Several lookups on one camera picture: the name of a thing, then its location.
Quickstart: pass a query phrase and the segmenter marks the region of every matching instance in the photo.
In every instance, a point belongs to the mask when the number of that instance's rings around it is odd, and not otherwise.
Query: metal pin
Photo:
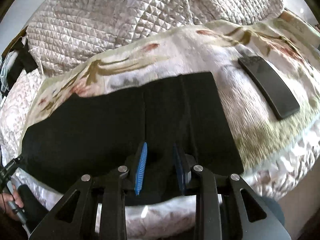
[[[119,172],[126,172],[128,170],[128,167],[127,166],[120,166],[119,168],[118,168],[118,171]]]
[[[195,171],[203,171],[203,167],[202,167],[201,165],[195,165],[195,166],[193,167],[193,169],[194,169]]]
[[[235,174],[235,173],[231,174],[230,177],[231,177],[232,180],[239,180],[240,179],[240,176],[238,174]]]
[[[90,179],[91,179],[91,177],[90,177],[89,174],[85,174],[85,175],[83,175],[83,176],[81,177],[81,180],[82,180],[82,181],[88,181],[88,180],[90,180]]]

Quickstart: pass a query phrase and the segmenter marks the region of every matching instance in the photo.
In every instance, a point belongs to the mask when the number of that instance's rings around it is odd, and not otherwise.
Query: brown floor
[[[285,216],[285,228],[292,240],[297,240],[309,218],[320,207],[320,160],[286,196],[279,200]]]

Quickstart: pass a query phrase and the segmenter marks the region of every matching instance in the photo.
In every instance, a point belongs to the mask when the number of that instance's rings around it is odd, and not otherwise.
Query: silver screw
[[[128,167],[127,166],[120,166],[119,168],[118,168],[118,171],[119,172],[126,172],[128,170]]]
[[[85,174],[85,175],[83,175],[82,177],[81,177],[81,180],[82,181],[88,181],[88,180],[90,180],[90,175],[88,175],[88,174]]]
[[[230,177],[232,180],[239,180],[240,179],[240,176],[238,174],[231,174]]]
[[[195,165],[195,166],[193,167],[193,169],[194,169],[195,171],[203,171],[203,167],[202,167],[201,165]]]

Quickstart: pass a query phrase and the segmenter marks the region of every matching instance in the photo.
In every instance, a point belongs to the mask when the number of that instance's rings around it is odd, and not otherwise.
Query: human hand
[[[23,202],[22,202],[22,199],[21,199],[21,197],[20,197],[19,193],[17,192],[16,187],[15,187],[14,185],[13,185],[13,189],[14,189],[14,191],[13,191],[13,197],[12,197],[11,194],[8,194],[8,193],[2,193],[2,194],[0,194],[0,207],[1,207],[1,209],[2,209],[3,211],[6,210],[6,214],[7,214],[10,218],[18,221],[19,219],[18,219],[17,215],[13,213],[12,209],[11,209],[11,208],[9,207],[9,205],[8,205],[8,202],[9,202],[9,201],[13,201],[13,198],[14,198],[14,199],[15,199],[15,203],[16,203],[16,204],[18,205],[18,207],[20,207],[20,208],[23,208]]]

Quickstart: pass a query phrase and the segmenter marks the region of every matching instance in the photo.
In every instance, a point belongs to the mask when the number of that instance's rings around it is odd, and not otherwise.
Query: folded black garment
[[[157,80],[108,95],[72,95],[50,117],[29,127],[22,168],[65,193],[83,174],[99,176],[124,165],[148,144],[143,187],[126,205],[179,196],[172,149],[182,145],[215,174],[243,172],[211,73]]]

